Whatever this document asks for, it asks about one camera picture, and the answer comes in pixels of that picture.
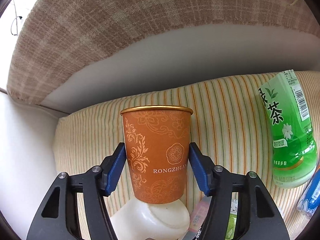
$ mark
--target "striped fabric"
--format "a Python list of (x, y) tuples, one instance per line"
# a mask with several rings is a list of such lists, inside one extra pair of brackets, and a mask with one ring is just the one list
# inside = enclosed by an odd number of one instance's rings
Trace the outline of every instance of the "striped fabric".
[[(320, 72), (297, 72), (303, 87), (315, 139), (320, 145)], [(54, 154), (58, 172), (70, 175), (87, 171), (113, 153), (124, 141), (122, 109), (143, 105), (181, 105), (194, 110), (191, 141), (214, 163), (234, 173), (255, 171), (266, 185), (278, 207), (291, 239), (308, 222), (295, 207), (307, 184), (294, 189), (282, 189), (272, 182), (272, 138), (268, 119), (258, 93), (258, 87), (275, 73), (241, 75), (204, 81), (180, 88), (119, 98), (75, 112), (60, 119), (55, 136)], [(133, 197), (129, 170), (126, 165), (115, 192), (106, 199), (110, 215)], [(185, 194), (181, 200), (189, 212), (203, 197), (188, 166)], [(80, 208), (80, 222), (85, 227), (85, 215)]]

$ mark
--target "floral pattern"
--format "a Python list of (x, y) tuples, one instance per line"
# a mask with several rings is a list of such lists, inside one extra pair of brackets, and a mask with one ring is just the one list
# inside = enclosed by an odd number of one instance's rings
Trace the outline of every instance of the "floral pattern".
[(174, 201), (171, 198), (175, 197), (175, 194), (181, 189), (181, 180), (184, 178), (183, 175), (172, 176), (167, 180), (158, 180), (154, 182), (151, 187), (145, 187), (145, 191), (141, 193), (143, 199), (148, 200), (148, 203), (169, 203)]
[(148, 167), (148, 163), (150, 162), (148, 157), (143, 156), (148, 148), (145, 146), (145, 136), (137, 133), (137, 130), (134, 128), (133, 124), (130, 124), (127, 119), (125, 119), (125, 127), (126, 127), (126, 136), (129, 142), (134, 141), (136, 147), (131, 148), (131, 153), (127, 153), (128, 163), (131, 166), (132, 173), (132, 181), (134, 185), (134, 190), (140, 188), (142, 183), (146, 183), (147, 180), (143, 179), (141, 174), (137, 174), (136, 172), (146, 173), (146, 168)]
[(169, 114), (170, 119), (173, 121), (172, 126), (177, 130), (182, 130), (184, 127), (184, 124), (186, 123), (187, 113), (180, 113), (179, 115), (182, 115), (182, 118), (178, 118), (174, 115), (175, 112), (172, 112)]
[(282, 133), (284, 135), (284, 138), (291, 139), (291, 135), (293, 135), (293, 132), (291, 131), (291, 125), (283, 125)]
[(164, 111), (136, 111), (132, 112), (132, 116), (138, 119), (138, 124), (146, 125), (149, 130), (154, 133), (168, 134), (170, 137), (176, 139), (189, 136), (189, 130), (187, 128), (183, 129), (183, 122), (185, 122), (184, 117), (179, 119), (173, 114), (170, 114), (170, 118), (174, 121), (173, 127), (177, 130), (182, 130), (181, 135), (178, 136), (174, 130), (171, 130), (167, 126), (160, 124), (160, 122), (166, 122), (169, 119), (169, 116), (165, 114)]
[(134, 191), (137, 191), (138, 188), (141, 188), (142, 183), (146, 183), (147, 180), (143, 179), (141, 174), (132, 173), (132, 180), (134, 185)]
[(175, 143), (167, 149), (166, 156), (168, 163), (178, 164), (182, 161), (184, 148), (180, 143)]

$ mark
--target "beige plaid fabric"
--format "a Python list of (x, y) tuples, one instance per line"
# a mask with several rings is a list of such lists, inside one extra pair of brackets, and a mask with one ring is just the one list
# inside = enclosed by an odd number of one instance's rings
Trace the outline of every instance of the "beige plaid fabric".
[(40, 104), (75, 72), (151, 35), (210, 23), (320, 36), (303, 0), (38, 0), (12, 57), (8, 92)]

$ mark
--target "metal screw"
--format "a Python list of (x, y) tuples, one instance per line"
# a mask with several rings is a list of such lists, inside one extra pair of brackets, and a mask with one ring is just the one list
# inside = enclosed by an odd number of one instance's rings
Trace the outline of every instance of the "metal screw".
[(217, 172), (221, 172), (221, 171), (223, 171), (223, 167), (220, 166), (220, 165), (216, 165), (216, 166), (214, 167), (214, 170), (217, 171)]
[(59, 179), (64, 179), (66, 177), (67, 173), (66, 172), (61, 172), (58, 177)]
[(99, 172), (100, 170), (101, 170), (100, 166), (94, 166), (94, 167), (92, 168), (92, 171), (93, 171), (93, 172)]
[(249, 171), (249, 176), (251, 178), (256, 178), (257, 177), (257, 173), (255, 173), (254, 171)]

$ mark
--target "blue gripper pad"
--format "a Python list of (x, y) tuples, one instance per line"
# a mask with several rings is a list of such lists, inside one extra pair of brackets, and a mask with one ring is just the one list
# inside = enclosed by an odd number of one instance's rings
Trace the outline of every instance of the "blue gripper pad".
[(116, 190), (125, 161), (127, 160), (124, 143), (119, 143), (112, 157), (114, 157), (114, 160), (112, 167), (108, 172), (108, 183), (105, 190), (109, 196), (111, 192)]
[(196, 143), (189, 145), (189, 162), (196, 177), (199, 189), (206, 196), (211, 196), (214, 190), (214, 163), (209, 156), (202, 155)]

